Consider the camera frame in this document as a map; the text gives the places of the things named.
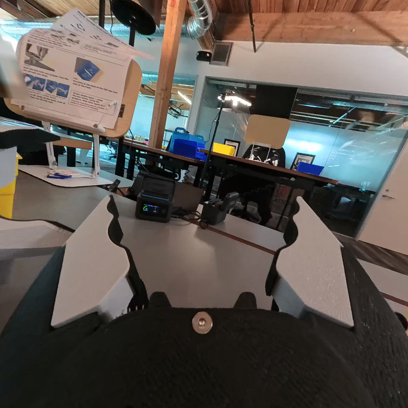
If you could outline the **silver ventilation duct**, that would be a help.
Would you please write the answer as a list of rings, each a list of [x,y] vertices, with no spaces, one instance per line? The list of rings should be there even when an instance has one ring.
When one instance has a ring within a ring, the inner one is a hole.
[[[208,0],[188,0],[192,15],[183,23],[181,36],[197,40],[204,36],[213,22],[213,14]]]

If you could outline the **black power bank with display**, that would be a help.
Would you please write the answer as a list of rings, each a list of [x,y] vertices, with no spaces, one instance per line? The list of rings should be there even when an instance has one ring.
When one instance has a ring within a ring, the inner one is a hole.
[[[174,206],[172,196],[140,192],[136,200],[135,217],[151,222],[168,223]]]

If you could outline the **large yellow bin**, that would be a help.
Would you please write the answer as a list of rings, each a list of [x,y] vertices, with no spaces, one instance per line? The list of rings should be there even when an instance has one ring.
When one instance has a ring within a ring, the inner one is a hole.
[[[0,215],[12,218],[19,160],[17,147],[0,150]]]

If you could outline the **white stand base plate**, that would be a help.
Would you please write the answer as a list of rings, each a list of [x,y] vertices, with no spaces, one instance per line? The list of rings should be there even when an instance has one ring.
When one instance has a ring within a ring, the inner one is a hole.
[[[77,167],[58,166],[54,170],[51,170],[49,169],[48,166],[19,165],[18,169],[19,171],[29,174],[51,185],[65,188],[85,186],[106,186],[113,183],[113,181],[102,177],[94,177],[92,173],[81,170],[80,168]],[[55,180],[47,178],[48,174],[53,173],[72,175],[72,178],[66,180]]]

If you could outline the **white door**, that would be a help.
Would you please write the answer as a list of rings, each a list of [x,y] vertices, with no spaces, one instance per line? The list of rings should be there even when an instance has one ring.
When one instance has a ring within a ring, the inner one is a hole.
[[[357,234],[362,242],[408,254],[408,142],[406,141]]]

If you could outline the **black hanging panel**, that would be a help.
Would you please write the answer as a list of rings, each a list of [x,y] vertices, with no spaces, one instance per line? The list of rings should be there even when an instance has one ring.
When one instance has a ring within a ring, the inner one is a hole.
[[[251,114],[289,119],[298,88],[257,84]]]

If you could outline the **long wooden table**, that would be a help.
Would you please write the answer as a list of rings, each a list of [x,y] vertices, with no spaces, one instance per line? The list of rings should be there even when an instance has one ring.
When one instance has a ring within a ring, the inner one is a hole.
[[[170,169],[187,170],[189,166],[197,167],[199,170],[204,169],[205,161],[195,160],[163,149],[136,143],[129,138],[124,138],[123,144],[124,150],[127,149],[129,152],[134,151],[134,153],[130,153],[131,156],[161,163]],[[211,152],[208,166],[210,169],[234,171],[305,191],[311,191],[315,186],[323,187],[330,184],[339,184],[339,182],[334,179],[284,169],[259,161],[228,156],[217,152]]]

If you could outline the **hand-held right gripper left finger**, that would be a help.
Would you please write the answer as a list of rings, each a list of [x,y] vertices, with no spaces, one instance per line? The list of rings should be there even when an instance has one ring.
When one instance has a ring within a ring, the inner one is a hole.
[[[113,195],[106,196],[67,240],[51,326],[96,314],[110,322],[149,306],[145,284],[123,232]]]

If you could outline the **wooden support post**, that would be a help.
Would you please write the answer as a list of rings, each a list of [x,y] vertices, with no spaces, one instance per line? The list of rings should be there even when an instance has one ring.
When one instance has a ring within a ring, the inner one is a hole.
[[[164,37],[149,135],[149,146],[156,149],[162,148],[186,3],[186,0],[167,1]]]

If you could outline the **black charging dock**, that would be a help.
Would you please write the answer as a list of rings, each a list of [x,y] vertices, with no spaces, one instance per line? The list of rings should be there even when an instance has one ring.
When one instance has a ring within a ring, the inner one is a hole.
[[[227,193],[223,200],[214,199],[202,205],[200,226],[206,228],[223,222],[227,213],[235,206],[239,198],[238,192]]]

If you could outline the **grey wall vent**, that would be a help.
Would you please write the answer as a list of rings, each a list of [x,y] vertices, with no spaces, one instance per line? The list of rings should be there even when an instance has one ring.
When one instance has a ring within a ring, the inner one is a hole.
[[[234,42],[216,41],[214,42],[209,64],[227,67],[229,65]]]

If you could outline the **printed instruction sheets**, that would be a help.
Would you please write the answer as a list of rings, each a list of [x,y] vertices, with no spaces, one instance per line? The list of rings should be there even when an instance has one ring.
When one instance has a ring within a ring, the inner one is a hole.
[[[78,8],[51,28],[31,29],[18,46],[27,92],[11,104],[90,128],[115,127],[131,61],[152,59]]]

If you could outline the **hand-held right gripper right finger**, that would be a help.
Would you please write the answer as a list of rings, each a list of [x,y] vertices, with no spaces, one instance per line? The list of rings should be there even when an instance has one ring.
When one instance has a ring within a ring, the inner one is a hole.
[[[266,295],[295,318],[312,313],[353,328],[341,244],[301,197],[292,205],[283,239],[267,275]]]

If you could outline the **black label printer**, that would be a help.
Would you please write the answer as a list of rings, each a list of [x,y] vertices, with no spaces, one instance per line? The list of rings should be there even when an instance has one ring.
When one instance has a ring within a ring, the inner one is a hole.
[[[161,200],[172,200],[175,195],[175,180],[151,173],[139,172],[130,187],[130,195],[152,196]]]

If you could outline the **wooden document stand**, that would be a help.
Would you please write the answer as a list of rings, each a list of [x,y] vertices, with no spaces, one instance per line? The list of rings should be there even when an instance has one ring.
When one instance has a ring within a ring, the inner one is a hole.
[[[122,115],[119,115],[114,127],[112,129],[102,125],[105,114],[102,113],[101,117],[97,120],[91,120],[90,114],[85,114],[84,109],[81,109],[82,116],[73,116],[66,113],[57,113],[51,110],[38,108],[36,106],[26,105],[23,103],[12,103],[10,98],[5,98],[4,102],[8,109],[15,114],[19,114],[26,119],[41,121],[43,126],[49,127],[51,124],[65,127],[67,130],[74,129],[79,132],[93,135],[93,152],[95,155],[94,166],[91,173],[94,177],[100,177],[99,166],[99,137],[106,137],[108,140],[116,140],[118,143],[117,148],[117,166],[115,171],[123,171],[125,168],[125,151],[123,150],[124,138],[127,132],[130,130],[135,105],[137,102],[140,85],[142,82],[142,71],[140,66],[132,60],[128,69],[125,90],[123,94],[123,100],[121,102],[120,111]],[[54,148],[51,143],[46,143],[47,155],[48,155],[48,167],[54,170],[57,166],[53,165]]]

